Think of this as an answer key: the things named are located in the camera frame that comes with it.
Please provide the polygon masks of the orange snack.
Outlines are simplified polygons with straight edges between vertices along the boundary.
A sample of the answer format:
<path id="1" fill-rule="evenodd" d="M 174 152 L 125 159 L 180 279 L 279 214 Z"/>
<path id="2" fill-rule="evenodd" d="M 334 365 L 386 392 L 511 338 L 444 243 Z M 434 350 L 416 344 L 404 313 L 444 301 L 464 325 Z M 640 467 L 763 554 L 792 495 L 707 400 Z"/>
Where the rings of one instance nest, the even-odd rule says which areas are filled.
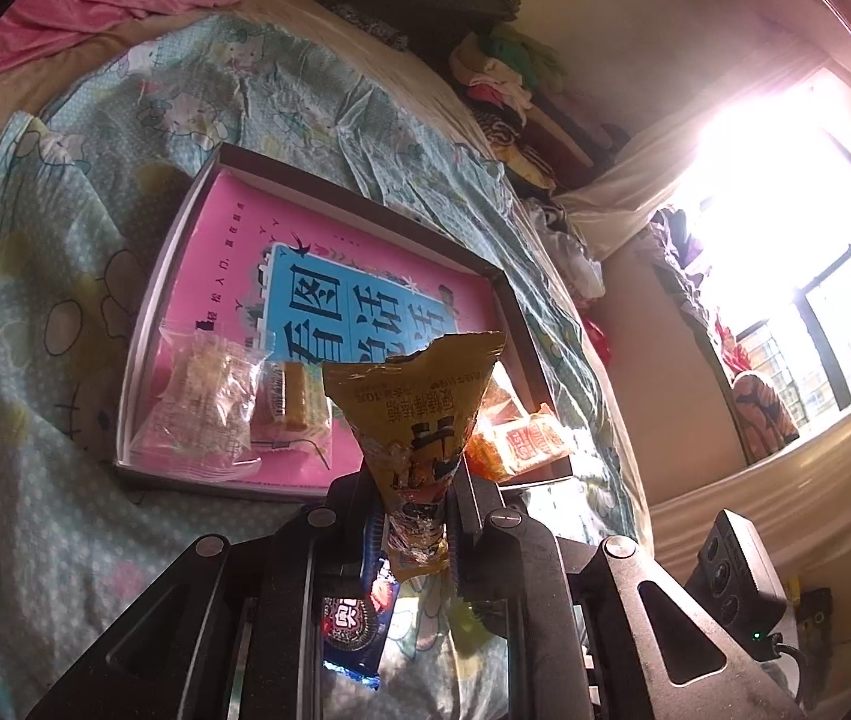
<path id="1" fill-rule="evenodd" d="M 526 411 L 512 388 L 492 379 L 465 447 L 469 473 L 505 483 L 569 457 L 572 440 L 553 410 Z"/>

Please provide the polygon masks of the yellow cone snack packet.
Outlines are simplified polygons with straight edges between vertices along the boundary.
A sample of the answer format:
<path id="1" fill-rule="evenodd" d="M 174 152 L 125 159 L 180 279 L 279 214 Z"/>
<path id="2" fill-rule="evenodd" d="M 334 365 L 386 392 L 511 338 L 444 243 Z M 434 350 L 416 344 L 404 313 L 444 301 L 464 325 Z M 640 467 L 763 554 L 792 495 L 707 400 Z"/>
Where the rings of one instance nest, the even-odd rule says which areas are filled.
<path id="1" fill-rule="evenodd" d="M 325 392 L 382 496 L 385 553 L 400 582 L 448 566 L 445 496 L 504 348 L 501 332 L 451 333 L 414 355 L 323 366 Z"/>

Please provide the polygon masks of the green clear cake snack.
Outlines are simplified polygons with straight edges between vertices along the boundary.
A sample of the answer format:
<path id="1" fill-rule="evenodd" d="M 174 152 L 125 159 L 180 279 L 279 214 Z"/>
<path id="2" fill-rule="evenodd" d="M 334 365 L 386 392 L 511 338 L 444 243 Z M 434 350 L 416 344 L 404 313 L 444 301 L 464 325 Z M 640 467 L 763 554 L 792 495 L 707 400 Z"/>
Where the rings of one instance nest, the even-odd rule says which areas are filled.
<path id="1" fill-rule="evenodd" d="M 331 421 L 320 364 L 263 362 L 250 421 L 253 449 L 310 449 L 329 470 Z"/>

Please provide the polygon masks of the blue oreo snack packet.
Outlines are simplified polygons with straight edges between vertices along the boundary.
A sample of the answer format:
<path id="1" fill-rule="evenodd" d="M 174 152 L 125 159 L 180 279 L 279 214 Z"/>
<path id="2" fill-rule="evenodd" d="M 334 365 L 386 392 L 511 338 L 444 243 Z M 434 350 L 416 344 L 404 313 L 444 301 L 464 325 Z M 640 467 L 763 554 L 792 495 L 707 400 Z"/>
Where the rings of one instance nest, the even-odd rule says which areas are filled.
<path id="1" fill-rule="evenodd" d="M 382 557 L 364 596 L 323 600 L 323 667 L 366 688 L 380 688 L 380 663 L 400 589 Z"/>

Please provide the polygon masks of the clear bag of pastry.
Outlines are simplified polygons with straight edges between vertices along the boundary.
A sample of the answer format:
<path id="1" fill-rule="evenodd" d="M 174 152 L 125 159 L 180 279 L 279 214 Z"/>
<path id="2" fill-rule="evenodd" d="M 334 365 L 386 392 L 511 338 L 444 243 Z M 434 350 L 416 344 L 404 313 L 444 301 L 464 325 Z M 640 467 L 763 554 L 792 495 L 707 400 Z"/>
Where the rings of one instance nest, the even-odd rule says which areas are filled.
<path id="1" fill-rule="evenodd" d="M 131 454 L 154 472 L 224 483 L 258 472 L 251 442 L 266 358 L 258 349 L 181 323 L 158 330 L 170 376 L 131 439 Z"/>

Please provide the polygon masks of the cream curtain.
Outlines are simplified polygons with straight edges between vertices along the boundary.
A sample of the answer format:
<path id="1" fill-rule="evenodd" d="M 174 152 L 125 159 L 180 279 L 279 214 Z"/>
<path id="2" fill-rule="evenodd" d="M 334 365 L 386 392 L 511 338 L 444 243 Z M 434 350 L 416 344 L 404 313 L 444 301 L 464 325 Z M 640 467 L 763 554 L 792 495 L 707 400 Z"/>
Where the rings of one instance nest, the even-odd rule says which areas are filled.
<path id="1" fill-rule="evenodd" d="M 851 385 L 851 128 L 823 143 L 793 138 L 759 154 L 727 146 L 709 252 L 738 270 L 733 302 L 753 319 L 813 293 L 798 320 L 823 330 Z M 611 346 L 609 377 L 652 511 L 663 566 L 689 574 L 720 511 L 756 525 L 778 573 L 832 595 L 824 704 L 851 702 L 851 400 L 808 422 L 785 449 L 751 460 L 717 356 L 665 286 L 652 239 L 606 252 L 593 316 Z"/>

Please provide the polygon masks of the teal cartoon print blanket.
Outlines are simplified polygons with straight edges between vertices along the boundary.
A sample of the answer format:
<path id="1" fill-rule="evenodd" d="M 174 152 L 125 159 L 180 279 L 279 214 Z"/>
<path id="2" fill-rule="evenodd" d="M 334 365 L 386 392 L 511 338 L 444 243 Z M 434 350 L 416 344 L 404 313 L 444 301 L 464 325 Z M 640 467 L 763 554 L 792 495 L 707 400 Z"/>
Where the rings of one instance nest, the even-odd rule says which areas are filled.
<path id="1" fill-rule="evenodd" d="M 649 507 L 597 356 L 517 193 L 435 229 L 286 161 L 215 145 L 155 250 L 80 192 L 85 138 L 41 124 L 0 146 L 0 717 L 22 718 L 201 536 L 277 532 L 355 472 L 258 450 L 246 478 L 157 473 L 131 439 L 170 376 L 181 323 L 300 362 L 381 361 L 445 333 L 502 332 L 502 362 L 572 439 L 570 475 L 523 495 L 562 538 L 652 538 Z"/>

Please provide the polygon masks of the pile of folded clothes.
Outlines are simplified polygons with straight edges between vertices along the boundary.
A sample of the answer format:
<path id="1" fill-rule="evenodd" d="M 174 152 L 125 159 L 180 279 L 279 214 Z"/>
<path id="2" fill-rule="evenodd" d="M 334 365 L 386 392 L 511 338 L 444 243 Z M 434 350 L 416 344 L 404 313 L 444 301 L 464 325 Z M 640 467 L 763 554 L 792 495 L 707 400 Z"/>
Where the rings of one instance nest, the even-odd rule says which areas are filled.
<path id="1" fill-rule="evenodd" d="M 569 70 L 556 49 L 505 23 L 466 34 L 448 55 L 448 71 L 523 197 L 586 187 L 631 140 L 567 91 Z"/>

